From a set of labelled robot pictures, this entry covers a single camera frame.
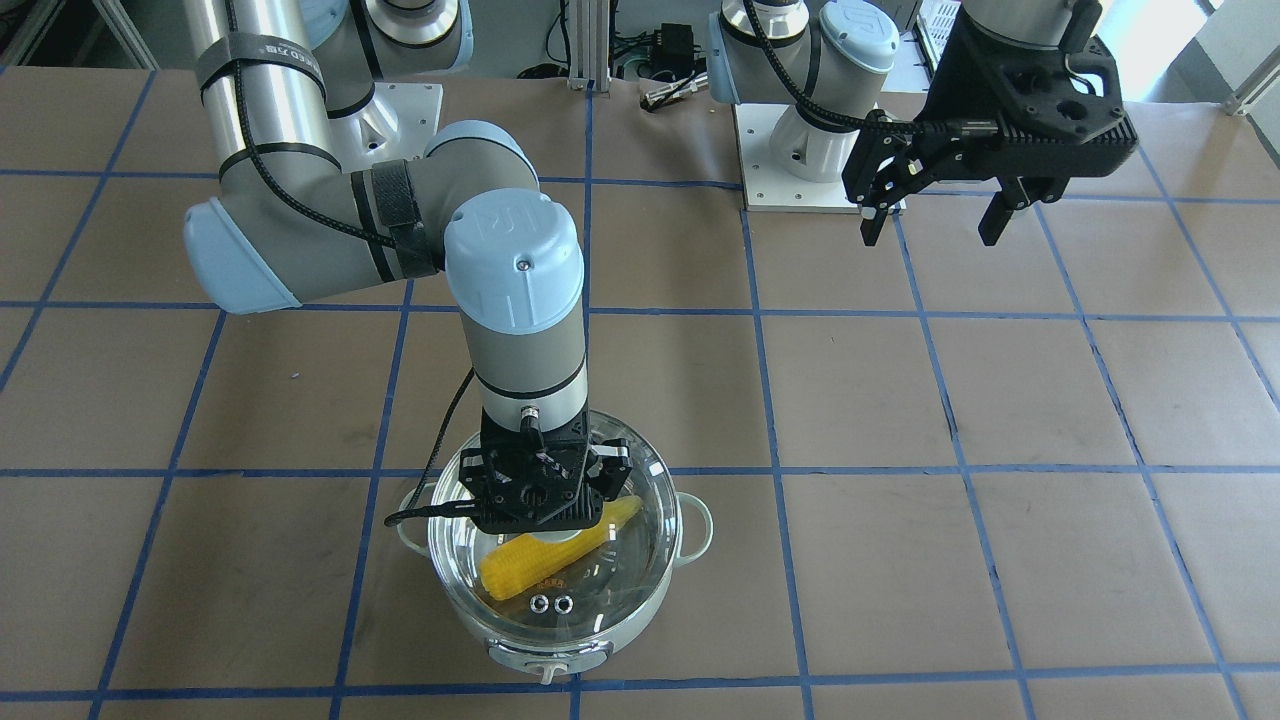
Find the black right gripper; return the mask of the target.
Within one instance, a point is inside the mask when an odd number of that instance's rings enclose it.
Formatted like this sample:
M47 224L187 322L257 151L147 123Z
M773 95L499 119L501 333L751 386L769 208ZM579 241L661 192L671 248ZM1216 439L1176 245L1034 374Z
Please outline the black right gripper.
M632 469L630 442L589 427L591 413L543 430L526 419L508 430L483 415L479 446L460 455L458 480L471 495L460 514L484 533L586 530L618 497Z

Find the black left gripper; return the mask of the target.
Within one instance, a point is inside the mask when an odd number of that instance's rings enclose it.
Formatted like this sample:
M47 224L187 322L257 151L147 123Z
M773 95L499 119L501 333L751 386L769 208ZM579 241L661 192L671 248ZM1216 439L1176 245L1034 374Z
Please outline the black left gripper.
M961 8L943 47L920 122L870 111L842 170L861 214L865 246L877 245L890 209L938 179L923 154L941 124L987 120L998 133L974 138L955 179L997 177L978 224L993 247L1028 209L1037 177L1105 177L1137 150L1116 61L1094 28L1100 8Z

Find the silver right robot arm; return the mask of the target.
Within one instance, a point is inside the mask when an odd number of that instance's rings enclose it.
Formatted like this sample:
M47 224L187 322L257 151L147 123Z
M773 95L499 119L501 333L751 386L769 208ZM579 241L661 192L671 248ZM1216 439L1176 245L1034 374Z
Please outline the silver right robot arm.
M593 439L585 265L570 213L484 120L436 127L424 87L472 47L462 1L188 1L220 160L186 214L205 292L237 315L443 274L483 393L468 498L388 518L468 518L488 534L595 527L630 471Z

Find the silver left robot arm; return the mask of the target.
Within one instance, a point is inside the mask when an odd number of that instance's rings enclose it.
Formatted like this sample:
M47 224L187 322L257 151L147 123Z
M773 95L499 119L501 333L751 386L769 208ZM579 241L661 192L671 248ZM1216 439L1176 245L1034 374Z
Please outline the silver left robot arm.
M1106 177L1137 150L1117 67L1096 36L1098 1L964 1L923 109L876 102L897 26L868 1L726 1L709 22L716 100L785 108L783 168L840 182L874 245L891 208L937 182L995 179L978 225L992 246L1014 215L1055 202L1074 178Z

